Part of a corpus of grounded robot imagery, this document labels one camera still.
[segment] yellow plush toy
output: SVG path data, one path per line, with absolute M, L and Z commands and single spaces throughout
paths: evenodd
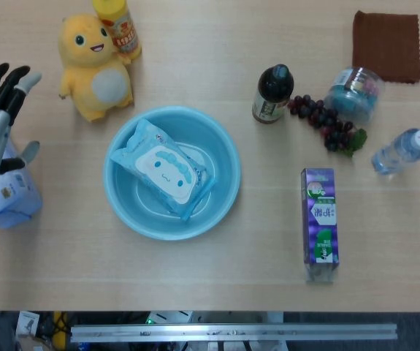
M 72 96 L 88 121 L 103 118 L 106 110 L 134 101 L 125 65 L 130 59 L 118 53 L 101 21 L 92 15 L 64 20 L 58 36 L 64 65 L 60 98 Z

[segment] water bottle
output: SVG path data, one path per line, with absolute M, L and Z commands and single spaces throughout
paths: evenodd
M 372 157 L 372 165 L 380 174 L 402 171 L 406 166 L 420 160 L 420 129 L 412 128 Z

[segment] blue box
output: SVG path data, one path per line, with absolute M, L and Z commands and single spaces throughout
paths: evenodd
M 3 158 L 17 155 L 12 141 L 8 140 Z M 0 175 L 0 228 L 30 220 L 41 207 L 41 195 L 27 167 Z

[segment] yellow bottle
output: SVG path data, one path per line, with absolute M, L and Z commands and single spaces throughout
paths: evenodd
M 142 52 L 126 0 L 92 0 L 93 7 L 120 52 L 137 58 Z

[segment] wet wipes package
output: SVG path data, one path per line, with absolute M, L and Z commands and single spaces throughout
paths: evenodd
M 333 169 L 305 168 L 301 174 L 301 192 L 308 280 L 330 282 L 333 270 L 340 264 Z
M 184 154 L 165 131 L 144 118 L 127 146 L 116 150 L 111 160 L 138 177 L 170 212 L 184 221 L 215 183 L 204 166 Z

